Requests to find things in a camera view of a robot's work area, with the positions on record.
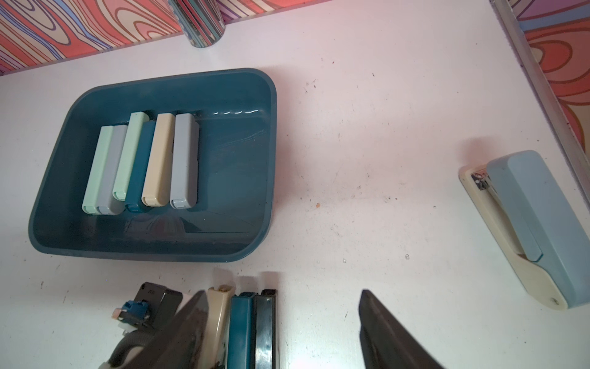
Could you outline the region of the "beige clip bar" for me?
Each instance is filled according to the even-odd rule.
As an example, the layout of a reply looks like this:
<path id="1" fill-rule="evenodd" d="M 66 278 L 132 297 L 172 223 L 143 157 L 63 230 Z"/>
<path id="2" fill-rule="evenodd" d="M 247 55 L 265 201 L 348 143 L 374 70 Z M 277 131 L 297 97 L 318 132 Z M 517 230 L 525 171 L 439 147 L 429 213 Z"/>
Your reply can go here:
<path id="1" fill-rule="evenodd" d="M 141 201 L 148 207 L 164 207 L 170 201 L 175 116 L 157 116 Z"/>

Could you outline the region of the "dark teal clip bar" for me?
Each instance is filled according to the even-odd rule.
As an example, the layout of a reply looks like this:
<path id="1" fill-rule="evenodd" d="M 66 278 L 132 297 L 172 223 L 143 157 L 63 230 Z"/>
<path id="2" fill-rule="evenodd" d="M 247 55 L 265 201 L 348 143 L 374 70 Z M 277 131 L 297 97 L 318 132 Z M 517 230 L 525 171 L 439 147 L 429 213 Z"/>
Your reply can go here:
<path id="1" fill-rule="evenodd" d="M 156 122 L 151 120 L 144 123 L 141 129 L 135 161 L 124 202 L 125 208 L 130 213 L 146 213 L 151 210 L 151 208 L 145 205 L 141 199 L 155 134 L 155 126 Z"/>

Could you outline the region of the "light grey clip bar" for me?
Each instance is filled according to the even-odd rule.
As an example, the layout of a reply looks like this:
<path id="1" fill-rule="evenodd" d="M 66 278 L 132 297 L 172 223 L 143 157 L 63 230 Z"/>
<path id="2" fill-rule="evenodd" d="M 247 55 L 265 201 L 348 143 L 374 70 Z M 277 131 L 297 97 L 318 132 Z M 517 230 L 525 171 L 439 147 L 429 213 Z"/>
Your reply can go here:
<path id="1" fill-rule="evenodd" d="M 170 204 L 193 208 L 198 200 L 198 146 L 200 126 L 190 113 L 176 115 Z"/>

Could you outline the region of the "pale green clip bar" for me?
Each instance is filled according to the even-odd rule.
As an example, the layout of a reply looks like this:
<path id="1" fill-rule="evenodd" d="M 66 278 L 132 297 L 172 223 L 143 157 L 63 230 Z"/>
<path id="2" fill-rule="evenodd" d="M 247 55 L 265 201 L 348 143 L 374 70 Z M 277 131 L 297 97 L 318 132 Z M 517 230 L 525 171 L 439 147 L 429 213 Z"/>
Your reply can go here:
<path id="1" fill-rule="evenodd" d="M 112 195 L 118 201 L 126 200 L 132 169 L 141 137 L 141 130 L 144 123 L 148 120 L 149 116 L 145 112 L 133 112 L 130 115 L 121 158 L 115 176 L 115 184 L 112 191 Z"/>

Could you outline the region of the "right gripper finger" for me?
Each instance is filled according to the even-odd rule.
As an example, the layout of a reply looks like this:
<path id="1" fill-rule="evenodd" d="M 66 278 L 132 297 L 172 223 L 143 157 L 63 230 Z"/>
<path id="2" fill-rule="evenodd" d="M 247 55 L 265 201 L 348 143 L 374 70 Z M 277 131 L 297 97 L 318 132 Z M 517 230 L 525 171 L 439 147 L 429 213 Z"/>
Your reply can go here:
<path id="1" fill-rule="evenodd" d="M 366 368 L 443 368 L 367 289 L 361 293 L 359 317 Z"/>

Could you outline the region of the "black clip bar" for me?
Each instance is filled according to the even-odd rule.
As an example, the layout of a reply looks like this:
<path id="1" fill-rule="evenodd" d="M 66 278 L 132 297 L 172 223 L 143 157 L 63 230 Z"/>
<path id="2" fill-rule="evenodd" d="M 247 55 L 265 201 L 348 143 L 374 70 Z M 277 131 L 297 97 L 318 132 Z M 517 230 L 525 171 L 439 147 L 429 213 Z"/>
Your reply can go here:
<path id="1" fill-rule="evenodd" d="M 256 307 L 254 367 L 276 369 L 278 368 L 277 291 L 262 290 L 254 301 Z"/>

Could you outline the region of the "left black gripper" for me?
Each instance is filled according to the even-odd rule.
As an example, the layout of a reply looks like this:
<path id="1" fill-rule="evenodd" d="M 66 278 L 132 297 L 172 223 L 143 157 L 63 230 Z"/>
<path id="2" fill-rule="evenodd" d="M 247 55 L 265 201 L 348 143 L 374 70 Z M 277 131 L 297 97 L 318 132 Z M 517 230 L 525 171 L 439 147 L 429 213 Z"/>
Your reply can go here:
<path id="1" fill-rule="evenodd" d="M 207 294 L 199 291 L 177 313 L 183 299 L 164 285 L 143 283 L 134 299 L 113 311 L 123 338 L 100 367 L 196 368 L 208 318 Z"/>

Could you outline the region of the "light green clip bar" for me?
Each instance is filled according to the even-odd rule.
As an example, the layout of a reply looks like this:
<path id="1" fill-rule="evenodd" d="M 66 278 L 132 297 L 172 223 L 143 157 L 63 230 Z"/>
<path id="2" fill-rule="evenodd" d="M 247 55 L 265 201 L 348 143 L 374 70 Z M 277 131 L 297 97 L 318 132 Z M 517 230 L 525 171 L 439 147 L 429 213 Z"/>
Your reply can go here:
<path id="1" fill-rule="evenodd" d="M 102 176 L 108 159 L 113 131 L 113 126 L 103 126 L 98 137 L 92 167 L 81 205 L 83 212 L 88 215 L 98 214 L 98 196 L 100 195 Z"/>

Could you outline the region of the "cream clip bar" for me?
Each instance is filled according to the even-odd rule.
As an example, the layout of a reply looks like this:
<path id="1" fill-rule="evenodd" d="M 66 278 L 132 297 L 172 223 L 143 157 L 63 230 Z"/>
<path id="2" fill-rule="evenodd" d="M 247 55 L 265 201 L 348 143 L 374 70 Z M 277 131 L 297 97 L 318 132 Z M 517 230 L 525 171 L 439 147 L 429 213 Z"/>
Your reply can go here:
<path id="1" fill-rule="evenodd" d="M 218 368 L 224 365 L 234 293 L 235 287 L 226 284 L 220 285 L 218 289 L 211 287 L 207 290 L 208 317 L 197 368 Z"/>

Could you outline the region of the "teal plastic storage box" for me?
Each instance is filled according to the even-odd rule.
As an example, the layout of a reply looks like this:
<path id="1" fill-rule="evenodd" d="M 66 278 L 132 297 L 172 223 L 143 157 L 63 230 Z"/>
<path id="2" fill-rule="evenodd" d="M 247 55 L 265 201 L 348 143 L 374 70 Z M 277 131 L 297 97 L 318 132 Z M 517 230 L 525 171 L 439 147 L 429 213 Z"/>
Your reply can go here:
<path id="1" fill-rule="evenodd" d="M 101 127 L 132 112 L 191 113 L 200 126 L 198 200 L 142 214 L 87 215 L 82 200 Z M 277 90 L 258 69 L 103 85 L 70 107 L 29 219 L 39 252 L 133 261 L 232 262 L 266 237 L 273 207 Z"/>

